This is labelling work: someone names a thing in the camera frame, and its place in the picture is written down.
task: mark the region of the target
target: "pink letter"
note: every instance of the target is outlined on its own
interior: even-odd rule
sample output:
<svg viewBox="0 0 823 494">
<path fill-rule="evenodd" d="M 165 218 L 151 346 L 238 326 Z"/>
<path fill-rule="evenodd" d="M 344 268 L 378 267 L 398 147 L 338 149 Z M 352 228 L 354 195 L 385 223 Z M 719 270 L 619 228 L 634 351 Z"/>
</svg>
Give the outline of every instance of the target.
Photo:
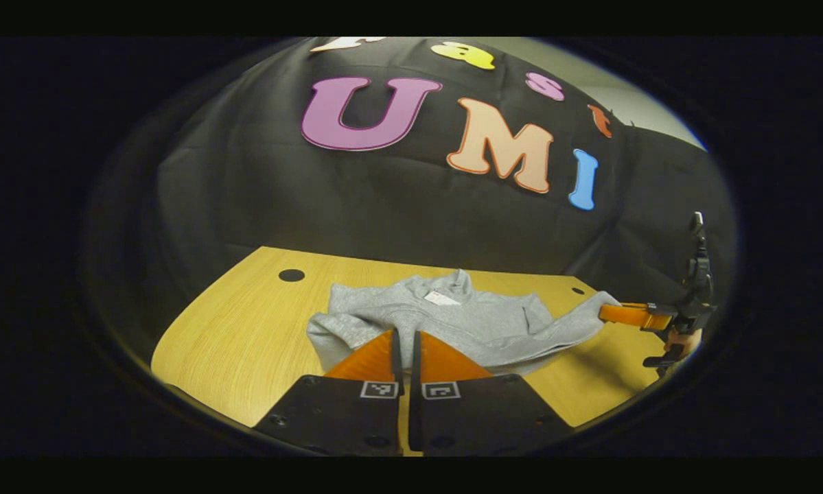
<svg viewBox="0 0 823 494">
<path fill-rule="evenodd" d="M 536 93 L 544 94 L 555 101 L 564 100 L 564 93 L 561 93 L 561 85 L 547 78 L 545 75 L 540 75 L 536 72 L 527 72 L 527 85 L 531 90 L 536 91 Z"/>
<path fill-rule="evenodd" d="M 396 78 L 386 83 L 393 88 L 393 98 L 384 118 L 370 128 L 349 128 L 341 118 L 351 97 L 371 81 L 367 78 L 325 79 L 314 84 L 314 98 L 301 122 L 304 138 L 327 150 L 379 150 L 401 141 L 411 130 L 417 112 L 430 91 L 440 91 L 442 84 L 427 79 Z"/>
</svg>

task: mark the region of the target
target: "foam letter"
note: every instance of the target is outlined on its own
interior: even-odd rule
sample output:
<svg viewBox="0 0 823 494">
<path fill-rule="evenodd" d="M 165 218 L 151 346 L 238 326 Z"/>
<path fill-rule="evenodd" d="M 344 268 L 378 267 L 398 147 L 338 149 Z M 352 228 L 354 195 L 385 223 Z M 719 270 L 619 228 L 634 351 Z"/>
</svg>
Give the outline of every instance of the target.
<svg viewBox="0 0 823 494">
<path fill-rule="evenodd" d="M 597 169 L 597 160 L 583 150 L 573 150 L 577 157 L 577 188 L 570 193 L 570 203 L 578 209 L 590 211 L 594 209 L 594 171 Z"/>
<path fill-rule="evenodd" d="M 594 125 L 597 126 L 597 130 L 600 131 L 601 134 L 605 135 L 606 137 L 612 138 L 612 132 L 610 129 L 606 128 L 606 124 L 610 122 L 610 119 L 606 118 L 606 115 L 603 114 L 603 110 L 589 104 L 588 106 L 591 109 L 591 113 L 594 116 Z"/>
<path fill-rule="evenodd" d="M 455 60 L 464 60 L 464 62 L 474 65 L 479 69 L 493 70 L 494 56 L 481 48 L 471 47 L 463 43 L 455 43 L 453 41 L 442 41 L 441 45 L 432 47 L 432 50 L 440 56 L 446 56 Z"/>
<path fill-rule="evenodd" d="M 340 50 L 341 48 L 355 48 L 362 44 L 359 40 L 363 40 L 367 43 L 373 43 L 374 41 L 383 40 L 383 38 L 386 38 L 386 36 L 342 36 L 341 38 L 330 41 L 321 47 L 312 48 L 310 51 L 324 52 L 326 50 Z"/>
<path fill-rule="evenodd" d="M 500 178 L 508 177 L 521 162 L 515 182 L 535 193 L 547 193 L 548 147 L 555 140 L 552 134 L 541 126 L 527 124 L 512 137 L 509 126 L 495 107 L 468 97 L 459 98 L 458 103 L 467 109 L 467 126 L 461 149 L 447 156 L 448 165 L 464 172 L 487 173 L 490 164 L 484 159 L 484 150 L 490 146 Z"/>
<path fill-rule="evenodd" d="M 536 72 L 527 72 L 527 85 L 531 90 L 536 91 L 536 93 L 544 94 L 555 101 L 564 100 L 561 85 L 547 78 L 545 75 L 540 75 Z"/>
<path fill-rule="evenodd" d="M 396 78 L 386 83 L 393 98 L 384 118 L 370 128 L 349 128 L 341 119 L 353 94 L 366 87 L 367 78 L 325 79 L 314 84 L 314 98 L 301 122 L 301 134 L 310 143 L 328 150 L 369 151 L 401 141 L 411 130 L 426 94 L 439 91 L 442 84 L 427 79 Z"/>
</svg>

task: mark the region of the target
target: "letter u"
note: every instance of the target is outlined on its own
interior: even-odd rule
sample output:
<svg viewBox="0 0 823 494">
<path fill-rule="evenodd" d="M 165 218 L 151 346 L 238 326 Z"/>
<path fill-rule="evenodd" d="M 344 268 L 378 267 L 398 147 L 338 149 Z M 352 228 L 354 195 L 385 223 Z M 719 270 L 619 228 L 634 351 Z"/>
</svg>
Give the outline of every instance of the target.
<svg viewBox="0 0 823 494">
<path fill-rule="evenodd" d="M 370 82 L 367 78 L 335 78 L 314 84 L 316 93 L 301 122 L 304 138 L 328 150 L 385 148 L 398 143 L 411 131 L 427 93 L 442 89 L 442 84 L 427 79 L 390 79 L 386 85 L 393 88 L 393 98 L 380 123 L 370 128 L 349 128 L 341 121 L 345 108 L 353 94 Z"/>
</svg>

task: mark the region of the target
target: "yellow letter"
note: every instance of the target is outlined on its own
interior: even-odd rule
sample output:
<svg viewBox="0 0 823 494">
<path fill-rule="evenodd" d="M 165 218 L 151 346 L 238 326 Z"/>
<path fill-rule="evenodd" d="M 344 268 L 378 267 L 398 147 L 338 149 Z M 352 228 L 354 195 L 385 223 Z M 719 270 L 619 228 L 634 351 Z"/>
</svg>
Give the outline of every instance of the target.
<svg viewBox="0 0 823 494">
<path fill-rule="evenodd" d="M 432 50 L 440 56 L 446 56 L 455 60 L 464 60 L 464 62 L 474 65 L 479 69 L 493 70 L 494 56 L 486 51 L 464 45 L 463 43 L 455 43 L 453 41 L 442 41 L 441 45 L 432 47 Z"/>
<path fill-rule="evenodd" d="M 521 187 L 535 193 L 548 191 L 548 148 L 555 140 L 541 126 L 527 124 L 514 137 L 500 111 L 468 97 L 458 103 L 467 109 L 467 126 L 463 133 L 461 149 L 447 156 L 448 165 L 464 172 L 483 174 L 490 170 L 484 159 L 485 146 L 490 146 L 496 174 L 509 177 L 520 161 L 521 170 L 515 173 L 515 181 Z"/>
<path fill-rule="evenodd" d="M 358 47 L 362 44 L 362 43 L 359 42 L 359 40 L 363 40 L 367 43 L 371 43 L 371 42 L 374 42 L 374 41 L 383 40 L 383 38 L 386 38 L 386 36 L 374 36 L 374 37 L 372 37 L 372 36 L 359 36 L 359 37 L 342 36 L 341 38 L 337 38 L 336 40 L 333 40 L 332 42 L 330 42 L 328 44 L 325 44 L 321 47 L 315 47 L 310 51 L 312 51 L 312 52 L 324 52 L 326 50 L 339 50 L 341 48 L 355 48 L 355 47 Z"/>
</svg>

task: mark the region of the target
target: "clothing tag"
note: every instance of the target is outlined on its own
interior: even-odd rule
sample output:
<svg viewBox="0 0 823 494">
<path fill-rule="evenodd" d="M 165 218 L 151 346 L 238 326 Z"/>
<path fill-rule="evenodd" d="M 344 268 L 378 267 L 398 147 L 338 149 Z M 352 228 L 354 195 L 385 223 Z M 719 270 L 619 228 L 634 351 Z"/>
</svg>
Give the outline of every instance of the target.
<svg viewBox="0 0 823 494">
<path fill-rule="evenodd" d="M 445 295 L 442 295 L 439 292 L 436 292 L 434 290 L 430 291 L 429 294 L 426 294 L 424 299 L 426 299 L 428 301 L 431 301 L 431 303 L 434 303 L 436 305 L 459 305 L 459 304 L 461 304 L 458 301 L 453 300 L 452 298 L 446 297 Z"/>
</svg>

